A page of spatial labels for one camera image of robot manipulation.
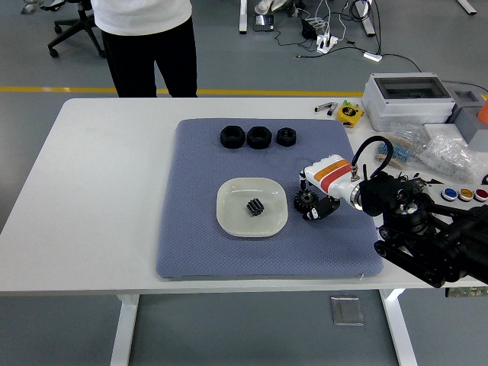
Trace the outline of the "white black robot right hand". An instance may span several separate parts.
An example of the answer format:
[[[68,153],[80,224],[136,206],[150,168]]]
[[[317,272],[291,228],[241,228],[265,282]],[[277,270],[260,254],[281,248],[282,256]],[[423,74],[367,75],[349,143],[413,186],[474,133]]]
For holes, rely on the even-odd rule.
[[[357,168],[339,155],[331,155],[304,168],[294,208],[305,220],[321,220],[340,206],[341,200],[362,210]]]

